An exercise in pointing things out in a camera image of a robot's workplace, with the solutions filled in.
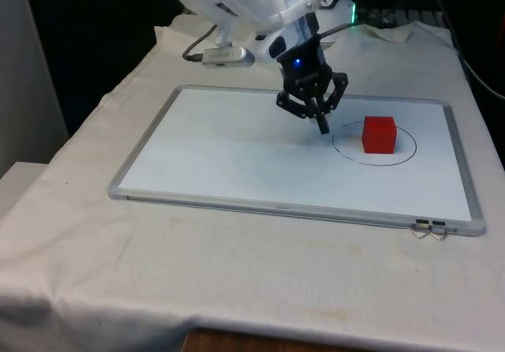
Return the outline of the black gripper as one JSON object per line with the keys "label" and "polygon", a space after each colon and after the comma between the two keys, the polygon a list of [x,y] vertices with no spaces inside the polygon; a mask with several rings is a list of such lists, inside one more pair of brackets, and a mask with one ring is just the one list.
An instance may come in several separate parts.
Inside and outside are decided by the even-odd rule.
{"label": "black gripper", "polygon": [[[283,88],[277,95],[276,104],[283,110],[301,119],[315,119],[322,135],[329,134],[326,115],[338,106],[349,83],[345,73],[333,73],[327,64],[320,37],[313,36],[306,42],[277,59],[282,68]],[[326,97],[329,84],[333,91]],[[299,103],[290,94],[316,94],[313,99]]]}

